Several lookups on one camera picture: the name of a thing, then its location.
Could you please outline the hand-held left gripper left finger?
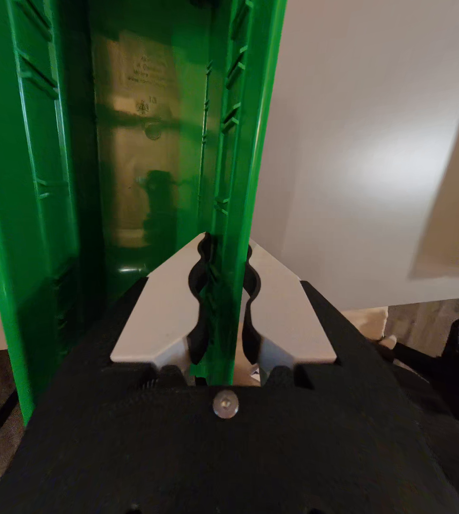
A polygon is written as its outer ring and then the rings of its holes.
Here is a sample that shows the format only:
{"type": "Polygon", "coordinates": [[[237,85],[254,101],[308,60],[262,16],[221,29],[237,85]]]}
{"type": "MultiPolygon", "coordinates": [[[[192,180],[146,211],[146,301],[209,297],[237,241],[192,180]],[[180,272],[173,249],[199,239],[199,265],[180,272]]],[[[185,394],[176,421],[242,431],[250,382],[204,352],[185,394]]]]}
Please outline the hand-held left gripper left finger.
{"type": "Polygon", "coordinates": [[[149,363],[157,369],[189,369],[201,362],[210,340],[203,290],[211,249],[211,235],[203,232],[148,275],[111,362],[149,363]]]}

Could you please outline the green plastic bin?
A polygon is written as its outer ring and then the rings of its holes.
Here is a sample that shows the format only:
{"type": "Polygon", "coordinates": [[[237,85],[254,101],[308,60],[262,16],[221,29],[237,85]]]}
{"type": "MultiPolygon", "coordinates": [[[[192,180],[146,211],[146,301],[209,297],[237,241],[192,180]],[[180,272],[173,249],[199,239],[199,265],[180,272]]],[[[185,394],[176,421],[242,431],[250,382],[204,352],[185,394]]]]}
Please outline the green plastic bin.
{"type": "Polygon", "coordinates": [[[287,1],[0,1],[0,315],[24,421],[107,307],[197,235],[233,383],[287,1]]]}

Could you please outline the person's tan pants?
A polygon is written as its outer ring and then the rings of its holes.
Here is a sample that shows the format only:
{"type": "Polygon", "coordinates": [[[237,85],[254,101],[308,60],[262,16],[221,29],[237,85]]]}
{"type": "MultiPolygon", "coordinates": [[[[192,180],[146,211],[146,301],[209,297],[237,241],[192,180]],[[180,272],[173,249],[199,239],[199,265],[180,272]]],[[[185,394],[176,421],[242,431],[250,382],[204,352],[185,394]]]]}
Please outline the person's tan pants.
{"type": "Polygon", "coordinates": [[[388,306],[342,311],[342,315],[368,340],[385,337],[388,306]]]}

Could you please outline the person's right forearm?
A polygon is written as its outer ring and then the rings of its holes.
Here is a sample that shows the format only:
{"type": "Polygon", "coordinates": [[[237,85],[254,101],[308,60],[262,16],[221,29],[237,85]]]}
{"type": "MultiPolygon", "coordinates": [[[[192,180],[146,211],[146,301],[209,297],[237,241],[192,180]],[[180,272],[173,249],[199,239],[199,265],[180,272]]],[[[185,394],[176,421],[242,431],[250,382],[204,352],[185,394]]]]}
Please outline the person's right forearm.
{"type": "Polygon", "coordinates": [[[391,352],[395,359],[426,379],[459,420],[459,349],[431,357],[397,343],[391,352]]]}

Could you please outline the grey desk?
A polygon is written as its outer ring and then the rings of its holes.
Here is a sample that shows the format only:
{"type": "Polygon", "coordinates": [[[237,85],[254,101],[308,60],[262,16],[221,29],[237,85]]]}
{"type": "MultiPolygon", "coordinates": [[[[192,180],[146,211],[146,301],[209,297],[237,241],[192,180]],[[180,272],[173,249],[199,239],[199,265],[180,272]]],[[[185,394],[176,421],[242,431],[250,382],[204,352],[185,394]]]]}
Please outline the grey desk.
{"type": "Polygon", "coordinates": [[[459,1],[288,1],[252,237],[344,308],[459,294],[459,1]]]}

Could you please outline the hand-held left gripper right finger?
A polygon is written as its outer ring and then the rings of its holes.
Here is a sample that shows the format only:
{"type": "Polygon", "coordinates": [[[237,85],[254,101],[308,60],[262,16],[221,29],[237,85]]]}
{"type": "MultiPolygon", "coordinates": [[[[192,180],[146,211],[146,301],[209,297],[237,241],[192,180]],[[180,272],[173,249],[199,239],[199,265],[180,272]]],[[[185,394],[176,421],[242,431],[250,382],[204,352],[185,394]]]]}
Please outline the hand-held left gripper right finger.
{"type": "Polygon", "coordinates": [[[278,366],[334,364],[337,355],[299,277],[250,240],[243,289],[244,356],[266,380],[278,366]]]}

